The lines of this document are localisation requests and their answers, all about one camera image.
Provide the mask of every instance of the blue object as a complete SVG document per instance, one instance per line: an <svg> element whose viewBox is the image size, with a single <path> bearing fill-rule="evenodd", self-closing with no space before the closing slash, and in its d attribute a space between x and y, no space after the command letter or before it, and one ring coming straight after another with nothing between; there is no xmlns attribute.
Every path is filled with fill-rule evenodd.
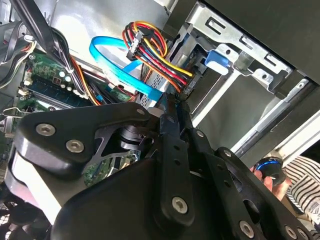
<svg viewBox="0 0 320 240"><path fill-rule="evenodd" d="M205 59L204 65L217 73L225 76L228 74L229 60L225 56L222 56L220 53L212 50L209 52L208 56Z"/></svg>
<svg viewBox="0 0 320 240"><path fill-rule="evenodd" d="M125 71L126 73L130 73L132 70L137 68L139 65L141 65L142 62L140 60L135 60L130 62L127 66L125 66L122 70Z"/></svg>
<svg viewBox="0 0 320 240"><path fill-rule="evenodd" d="M256 169L259 170L261 169L263 166L268 165L268 164L280 164L278 161L267 161L262 163L261 165L259 165Z"/></svg>
<svg viewBox="0 0 320 240"><path fill-rule="evenodd" d="M95 98L96 98L99 102L102 102L102 100L103 100L103 98L102 98L101 95L98 95L98 96L96 96Z"/></svg>
<svg viewBox="0 0 320 240"><path fill-rule="evenodd" d="M132 62L126 66L124 69L121 69L113 62L111 62L108 58L101 54L101 52L97 49L96 45L104 45L104 46L113 46L120 49L127 49L125 42L121 39L108 37L108 36L96 36L91 40L91 44L89 47L89 51L94 58L94 60L102 67L109 69L112 74L117 77L121 82L128 84L134 87L137 91L147 95L150 99L154 101L158 101L162 95L162 92L158 89L155 89L139 79L131 76L128 72L132 71L137 64L137 62Z"/></svg>

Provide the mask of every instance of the person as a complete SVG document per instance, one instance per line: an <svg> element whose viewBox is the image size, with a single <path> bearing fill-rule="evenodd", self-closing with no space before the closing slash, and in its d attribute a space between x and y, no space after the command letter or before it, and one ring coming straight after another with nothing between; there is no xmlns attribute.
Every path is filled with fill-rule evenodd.
<svg viewBox="0 0 320 240"><path fill-rule="evenodd" d="M259 170L250 169L279 201L286 196L298 214L305 214L307 220L298 220L310 231L313 239L320 240L320 163L298 156L283 168L286 179L273 187L273 179Z"/></svg>

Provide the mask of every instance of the striped shirt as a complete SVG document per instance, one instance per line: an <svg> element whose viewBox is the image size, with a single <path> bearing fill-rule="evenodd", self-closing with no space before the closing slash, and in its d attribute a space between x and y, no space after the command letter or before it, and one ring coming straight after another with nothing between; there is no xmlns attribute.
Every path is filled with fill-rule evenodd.
<svg viewBox="0 0 320 240"><path fill-rule="evenodd" d="M320 229L320 164L304 156L296 157L283 168L292 184L286 195L294 206L305 213L316 230ZM320 234L312 230L314 239Z"/></svg>

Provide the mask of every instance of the hand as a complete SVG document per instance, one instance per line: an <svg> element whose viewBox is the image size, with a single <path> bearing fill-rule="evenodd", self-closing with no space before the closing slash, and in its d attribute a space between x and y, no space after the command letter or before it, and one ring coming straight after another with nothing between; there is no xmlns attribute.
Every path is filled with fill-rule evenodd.
<svg viewBox="0 0 320 240"><path fill-rule="evenodd" d="M259 170L254 171L253 173L260 181L262 181L262 172ZM284 196L286 195L287 189L289 188L289 186L291 185L291 180L290 178L286 178L284 180L283 183L273 187L273 180L270 176L266 176L263 180L263 184L266 186L267 189L270 190L270 192L273 193L273 195L275 195L275 197L277 199L279 199L280 201L284 198Z"/></svg>

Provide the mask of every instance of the metal screw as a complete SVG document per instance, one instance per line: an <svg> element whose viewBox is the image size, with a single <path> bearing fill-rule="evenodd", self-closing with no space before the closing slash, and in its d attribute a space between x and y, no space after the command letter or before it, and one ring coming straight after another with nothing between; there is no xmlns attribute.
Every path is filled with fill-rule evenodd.
<svg viewBox="0 0 320 240"><path fill-rule="evenodd" d="M55 134L56 129L54 126L46 123L41 123L35 127L35 131L42 136L52 136Z"/></svg>
<svg viewBox="0 0 320 240"><path fill-rule="evenodd" d="M188 211L188 205L186 201L179 196L172 198L172 207L180 214L186 214Z"/></svg>
<svg viewBox="0 0 320 240"><path fill-rule="evenodd" d="M255 232L252 227L246 221L240 221L239 226L241 231L250 239L253 239L255 236Z"/></svg>
<svg viewBox="0 0 320 240"><path fill-rule="evenodd" d="M305 240L309 240L307 234L302 229L298 228L298 232Z"/></svg>
<svg viewBox="0 0 320 240"><path fill-rule="evenodd" d="M225 154L227 157L231 157L231 153L230 153L228 150L224 150L224 154Z"/></svg>
<svg viewBox="0 0 320 240"><path fill-rule="evenodd" d="M302 89L305 86L305 84L303 82L299 83L298 88Z"/></svg>
<svg viewBox="0 0 320 240"><path fill-rule="evenodd" d="M142 115L145 115L145 111L143 111L142 109L139 109L139 108L138 108L136 111L137 111L138 113L142 114Z"/></svg>
<svg viewBox="0 0 320 240"><path fill-rule="evenodd" d="M74 154L82 153L85 150L85 145L81 141L76 139L67 141L65 147Z"/></svg>
<svg viewBox="0 0 320 240"><path fill-rule="evenodd" d="M55 109L53 106L50 106L50 107L48 107L48 110L49 110L50 112L54 112L56 109Z"/></svg>
<svg viewBox="0 0 320 240"><path fill-rule="evenodd" d="M296 233L292 230L291 227L285 226L284 228L285 228L286 233L287 233L291 238L297 239L297 235L296 235Z"/></svg>
<svg viewBox="0 0 320 240"><path fill-rule="evenodd" d="M31 54L31 55L29 55L29 59L30 59L30 60L35 60L36 57L35 57L35 55L32 55L32 54Z"/></svg>
<svg viewBox="0 0 320 240"><path fill-rule="evenodd" d="M170 122L172 122L173 124L175 123L175 120L174 120L174 118L173 118L172 116L167 116L167 118L168 118L168 120L169 120Z"/></svg>
<svg viewBox="0 0 320 240"><path fill-rule="evenodd" d="M200 136L200 137L204 137L205 135L204 135L204 133L202 132L202 131L196 131L196 134L198 134L198 136Z"/></svg>

